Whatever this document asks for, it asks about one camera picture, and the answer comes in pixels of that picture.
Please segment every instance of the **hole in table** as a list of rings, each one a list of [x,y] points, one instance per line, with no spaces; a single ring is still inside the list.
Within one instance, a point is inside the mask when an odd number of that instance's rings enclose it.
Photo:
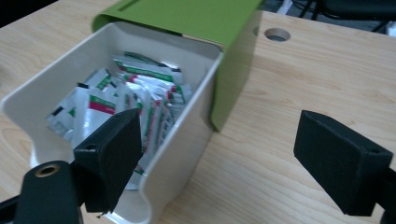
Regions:
[[[273,41],[284,42],[290,39],[290,33],[284,29],[271,28],[264,32],[264,35]]]

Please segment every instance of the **pile of packets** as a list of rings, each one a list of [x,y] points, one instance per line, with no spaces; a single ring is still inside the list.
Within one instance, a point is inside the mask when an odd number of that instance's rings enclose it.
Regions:
[[[144,155],[126,189],[138,189],[140,178],[192,96],[178,68],[146,56],[124,52],[113,55],[120,69],[93,72],[57,104],[47,116],[49,128],[70,142],[71,148],[112,115],[138,108]]]

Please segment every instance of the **green plastic container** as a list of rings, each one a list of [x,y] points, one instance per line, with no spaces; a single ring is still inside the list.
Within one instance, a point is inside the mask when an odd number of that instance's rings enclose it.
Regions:
[[[128,21],[222,46],[210,120],[220,131],[244,87],[260,23],[262,0],[122,0],[96,16],[97,31],[113,21]]]

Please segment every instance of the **table surface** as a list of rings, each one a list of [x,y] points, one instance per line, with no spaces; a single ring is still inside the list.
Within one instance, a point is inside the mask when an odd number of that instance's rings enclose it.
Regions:
[[[0,97],[91,33],[111,0],[63,0],[0,29]],[[269,28],[291,39],[274,42]],[[263,12],[249,80],[160,223],[378,223],[344,216],[293,156],[302,109],[396,152],[396,39]],[[0,115],[0,201],[19,194],[31,142]],[[391,165],[396,169],[396,161]],[[110,223],[84,213],[86,223]]]

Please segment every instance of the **white plastic bin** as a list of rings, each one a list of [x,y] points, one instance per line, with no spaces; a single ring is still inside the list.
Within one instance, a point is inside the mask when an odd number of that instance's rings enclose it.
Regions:
[[[214,45],[126,22],[106,25],[4,98],[2,108],[31,137],[31,166],[73,160],[69,143],[47,128],[45,117],[92,71],[116,71],[111,55],[124,50],[180,67],[194,90],[190,102],[149,165],[140,190],[126,190],[113,214],[119,223],[151,223],[185,187],[212,134],[209,112],[214,73],[222,57]]]

